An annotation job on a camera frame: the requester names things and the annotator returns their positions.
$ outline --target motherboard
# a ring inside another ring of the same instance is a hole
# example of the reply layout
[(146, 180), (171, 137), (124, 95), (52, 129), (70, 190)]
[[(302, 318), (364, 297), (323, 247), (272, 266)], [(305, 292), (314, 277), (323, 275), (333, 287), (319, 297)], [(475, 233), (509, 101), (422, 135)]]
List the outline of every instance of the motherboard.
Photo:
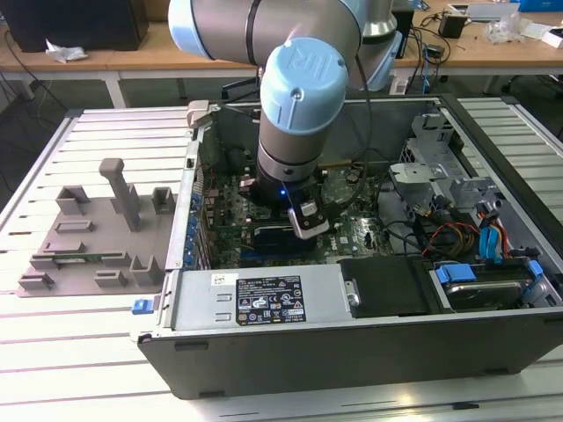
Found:
[[(322, 186), (325, 202), (349, 198), (360, 174), (350, 166), (327, 170)], [(366, 189), (333, 229), (307, 241), (295, 236), (287, 211), (276, 213), (241, 197), (240, 176), (206, 171), (205, 179), (204, 209), (212, 268), (333, 264), (343, 258), (393, 254), (373, 213), (378, 178), (368, 178)]]

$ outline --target slotted aluminum surface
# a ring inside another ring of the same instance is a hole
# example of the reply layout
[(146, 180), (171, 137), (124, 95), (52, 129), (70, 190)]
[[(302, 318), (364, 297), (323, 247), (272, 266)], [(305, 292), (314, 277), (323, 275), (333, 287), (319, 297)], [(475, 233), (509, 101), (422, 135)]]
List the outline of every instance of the slotted aluminum surface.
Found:
[[(19, 299), (14, 295), (30, 255), (58, 213), (54, 199), (60, 187), (79, 180), (92, 197), (111, 195), (109, 186), (96, 174), (96, 163), (103, 157), (124, 157), (125, 179), (138, 181), (140, 194), (150, 193), (162, 181), (174, 180), (172, 189), (178, 191), (186, 149), (186, 128), (178, 128), (178, 124), (185, 113), (185, 107), (104, 110), (66, 120), (10, 209), (0, 215), (2, 421), (158, 418), (230, 422), (313, 416), (307, 420), (466, 422), (563, 416), (563, 347), (520, 375), (184, 402), (170, 393), (129, 338), (131, 331), (155, 323), (152, 315), (130, 314), (138, 296)], [(142, 121), (147, 122), (146, 131)], [(88, 123), (81, 126), (87, 130), (78, 132), (75, 129), (81, 123)], [(82, 142), (84, 148), (76, 142)], [(552, 154), (539, 156), (535, 158), (538, 163), (542, 163), (541, 157), (554, 159)], [(299, 351), (289, 353), (298, 362)], [(342, 365), (361, 370), (355, 368), (353, 356)], [(272, 372), (264, 376), (275, 382), (274, 362)], [(295, 376), (299, 376), (298, 364)], [(479, 408), (453, 411), (452, 404), (459, 402)]]
[[(561, 143), (521, 105), (508, 105), (500, 98), (459, 101), (537, 196), (563, 222)], [(473, 152), (466, 148), (464, 153), (475, 170), (485, 176), (486, 171)]]

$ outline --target ur robot arm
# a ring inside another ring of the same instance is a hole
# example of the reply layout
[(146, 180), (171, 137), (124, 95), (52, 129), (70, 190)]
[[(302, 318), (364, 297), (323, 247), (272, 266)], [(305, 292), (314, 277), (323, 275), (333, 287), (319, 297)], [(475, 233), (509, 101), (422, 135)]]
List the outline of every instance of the ur robot arm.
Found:
[(317, 164), (349, 84), (356, 56), (381, 89), (400, 43), (392, 0), (172, 0), (169, 25), (183, 51), (265, 67), (260, 86), (256, 177), (241, 193), (286, 207), (296, 235), (330, 229)]

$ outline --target power supply label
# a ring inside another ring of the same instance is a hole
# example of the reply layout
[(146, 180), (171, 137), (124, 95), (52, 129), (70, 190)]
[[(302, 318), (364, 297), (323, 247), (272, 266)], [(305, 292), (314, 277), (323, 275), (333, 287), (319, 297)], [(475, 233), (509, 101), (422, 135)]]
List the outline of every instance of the power supply label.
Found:
[(298, 275), (237, 280), (238, 325), (305, 321), (305, 301)]

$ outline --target gray floor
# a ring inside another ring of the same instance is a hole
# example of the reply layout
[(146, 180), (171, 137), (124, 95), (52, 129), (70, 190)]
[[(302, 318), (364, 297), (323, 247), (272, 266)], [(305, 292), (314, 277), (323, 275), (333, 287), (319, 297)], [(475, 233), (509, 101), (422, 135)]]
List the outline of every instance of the gray floor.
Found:
[[(507, 78), (501, 79), (494, 95), (501, 96), (500, 87)], [(221, 86), (231, 82), (224, 79), (186, 80), (189, 100), (220, 98)], [(483, 77), (451, 77), (438, 84), (435, 92), (450, 92), (458, 98), (483, 96)], [(122, 85), (132, 107), (181, 106), (185, 99), (179, 98), (176, 82), (170, 80), (125, 81)], [(98, 81), (53, 82), (51, 91), (68, 108), (111, 108), (112, 102), (106, 87)], [(412, 93), (418, 93), (418, 86)], [(38, 86), (35, 100), (29, 103), (16, 101), (0, 114), (0, 209), (11, 197), (32, 166), (41, 148), (48, 142), (64, 111)], [(539, 121), (554, 134), (563, 126), (563, 100), (556, 98), (554, 88), (534, 76), (522, 77), (513, 85), (511, 95), (516, 97)]]

